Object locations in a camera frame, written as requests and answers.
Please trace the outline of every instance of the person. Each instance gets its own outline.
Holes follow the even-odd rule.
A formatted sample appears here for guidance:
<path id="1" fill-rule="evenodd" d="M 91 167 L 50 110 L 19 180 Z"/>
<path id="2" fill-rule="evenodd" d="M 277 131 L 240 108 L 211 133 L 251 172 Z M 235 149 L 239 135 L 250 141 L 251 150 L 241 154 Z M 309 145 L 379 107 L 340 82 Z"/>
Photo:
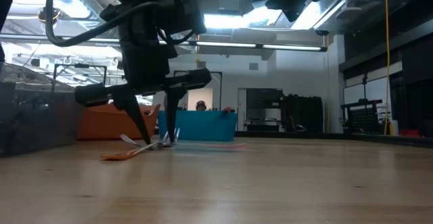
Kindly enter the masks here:
<path id="1" fill-rule="evenodd" d="M 206 103 L 204 101 L 198 101 L 196 104 L 196 110 L 206 110 Z"/>

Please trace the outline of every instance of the wooden table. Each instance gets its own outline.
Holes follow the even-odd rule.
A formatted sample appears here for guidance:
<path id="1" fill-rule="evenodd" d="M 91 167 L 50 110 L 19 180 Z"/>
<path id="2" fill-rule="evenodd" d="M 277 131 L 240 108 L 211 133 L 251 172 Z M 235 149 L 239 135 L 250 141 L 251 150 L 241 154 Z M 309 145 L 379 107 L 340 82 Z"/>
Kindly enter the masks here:
<path id="1" fill-rule="evenodd" d="M 360 141 L 80 142 L 0 158 L 0 223 L 431 223 L 433 150 Z"/>

